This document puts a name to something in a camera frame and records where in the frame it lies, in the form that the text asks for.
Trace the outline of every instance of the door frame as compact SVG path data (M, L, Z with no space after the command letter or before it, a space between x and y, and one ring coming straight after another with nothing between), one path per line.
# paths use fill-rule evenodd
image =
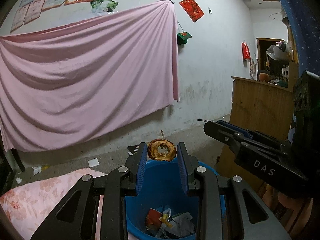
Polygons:
M261 52L260 52L260 41L284 41L282 39L271 39L271 38L257 38L257 49L258 49L258 69L261 69Z

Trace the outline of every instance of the floor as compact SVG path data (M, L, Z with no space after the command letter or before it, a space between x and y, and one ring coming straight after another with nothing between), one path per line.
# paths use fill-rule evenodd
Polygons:
M230 114L225 115L217 120L223 119L229 122ZM193 126L187 130L178 132L176 134L166 137L167 140L177 145L179 142L184 142L188 153L198 158L199 161L204 162L212 167L216 164L217 157L221 154L223 143L205 135L203 131L204 122L199 122L199 125ZM20 184L14 179L12 188L21 186L37 180L49 179L69 172L89 167L88 160L97 158L100 165L92 167L91 169L109 173L115 168L124 165L128 158L128 149L123 148L114 152L108 152L101 155L82 158L71 162L53 165L33 176L33 169L26 168L25 172L17 172L15 177L22 179Z

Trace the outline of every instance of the blue trash can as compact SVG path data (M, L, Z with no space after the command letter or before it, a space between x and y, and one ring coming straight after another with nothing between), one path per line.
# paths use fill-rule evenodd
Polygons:
M200 165L217 172L199 162ZM157 238L147 235L145 232L145 220L150 208L163 209L170 207L171 214L189 212L193 217L193 223L197 225L199 197L185 196L180 181L178 160L171 162L159 162L150 160L146 164L142 190L137 197L126 197L126 213L128 232L139 240L155 240ZM221 197L222 213L225 213L224 198ZM195 240L196 235L181 238L183 240Z

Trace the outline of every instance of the white wall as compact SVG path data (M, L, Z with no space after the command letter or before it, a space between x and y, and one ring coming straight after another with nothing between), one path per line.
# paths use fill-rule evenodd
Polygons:
M9 34L12 20L21 0L7 16L0 35ZM115 0L118 10L134 8L157 0ZM205 15L193 23L179 2L172 0L177 19L191 33L188 44L179 48L179 102L97 140L45 153L21 153L26 166L55 164L83 156L93 156L125 148L127 145L158 138L190 128L197 118L212 120L231 111L231 76L249 77L242 61L241 42L255 50L250 12L241 0L195 0ZM51 9L22 26L15 33L38 31L60 25L72 16L74 21L87 17L89 3L78 3Z
M282 23L280 12L281 9L250 10L256 53L258 53L257 38L283 39L288 41L288 29Z

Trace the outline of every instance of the starry blue curtain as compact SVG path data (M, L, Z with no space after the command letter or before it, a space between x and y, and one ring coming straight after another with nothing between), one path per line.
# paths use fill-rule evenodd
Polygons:
M320 24L303 0L280 0L287 13L299 57L299 76L320 75Z

